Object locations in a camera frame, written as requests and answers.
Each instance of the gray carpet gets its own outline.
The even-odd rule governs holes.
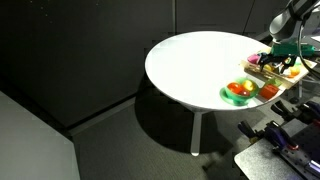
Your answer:
[[[303,83],[301,102],[320,102],[314,84]],[[294,107],[283,100],[288,107]],[[136,103],[74,137],[82,180],[206,180],[246,179],[233,157],[249,146],[237,129],[247,120],[257,130],[271,120],[283,120],[270,110],[272,103],[241,111],[204,115],[201,150],[189,153],[193,114],[154,88]]]

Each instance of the red tomato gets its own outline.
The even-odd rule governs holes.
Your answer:
[[[228,84],[228,89],[230,89],[231,92],[238,94],[243,90],[243,86],[239,83],[232,82]]]
[[[250,91],[244,89],[244,90],[239,92],[239,95],[241,95],[241,96],[250,96]]]

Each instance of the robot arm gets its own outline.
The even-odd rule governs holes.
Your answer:
[[[301,45],[300,54],[297,40],[301,25],[307,27],[304,30],[305,36],[318,32],[320,11],[314,8],[319,4],[320,0],[291,0],[283,12],[273,19],[269,31],[274,44],[271,52],[261,55],[258,60],[261,71],[266,64],[282,63],[280,73],[283,73],[288,67],[294,66],[296,58],[300,55],[313,55],[315,48],[311,45]]]
[[[295,41],[303,20],[309,19],[319,0],[292,0],[270,24],[270,35],[275,42]]]

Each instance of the table top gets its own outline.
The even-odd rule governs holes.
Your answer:
[[[254,98],[245,106],[234,106],[219,92],[237,77],[250,78],[262,87],[264,82],[245,73],[240,62],[265,48],[259,41],[232,33],[185,33],[157,44],[147,55],[145,69],[162,93],[182,104],[206,110],[246,109],[267,101]]]

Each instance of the green bowl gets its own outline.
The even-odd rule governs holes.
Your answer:
[[[242,96],[242,95],[239,95],[239,94],[236,94],[232,91],[230,91],[230,89],[225,86],[224,89],[225,89],[225,92],[228,96],[229,99],[232,99],[234,101],[235,104],[244,104],[244,103],[248,103],[248,101],[250,99],[252,99],[253,97],[255,97],[258,92],[259,92],[259,86],[257,85],[256,82],[254,82],[253,80],[251,79],[248,79],[248,78],[237,78],[234,80],[234,82],[237,82],[239,84],[242,84],[244,81],[246,80],[250,80],[251,82],[253,82],[253,85],[255,86],[254,87],[254,90],[253,91],[250,91],[250,96]]]

